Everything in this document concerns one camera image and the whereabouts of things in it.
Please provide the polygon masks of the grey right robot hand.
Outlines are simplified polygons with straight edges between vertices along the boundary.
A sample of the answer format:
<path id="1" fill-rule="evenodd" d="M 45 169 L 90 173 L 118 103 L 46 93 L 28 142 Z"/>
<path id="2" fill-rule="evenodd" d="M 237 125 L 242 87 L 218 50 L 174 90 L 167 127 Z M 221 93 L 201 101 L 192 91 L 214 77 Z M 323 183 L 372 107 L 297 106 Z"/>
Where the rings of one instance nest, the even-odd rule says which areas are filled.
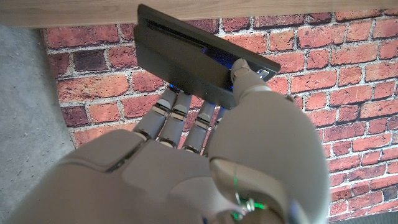
<path id="1" fill-rule="evenodd" d="M 61 159 L 9 223 L 326 223 L 328 166 L 314 125 L 244 59 L 231 79 L 236 107 L 205 156 L 112 131 Z"/>

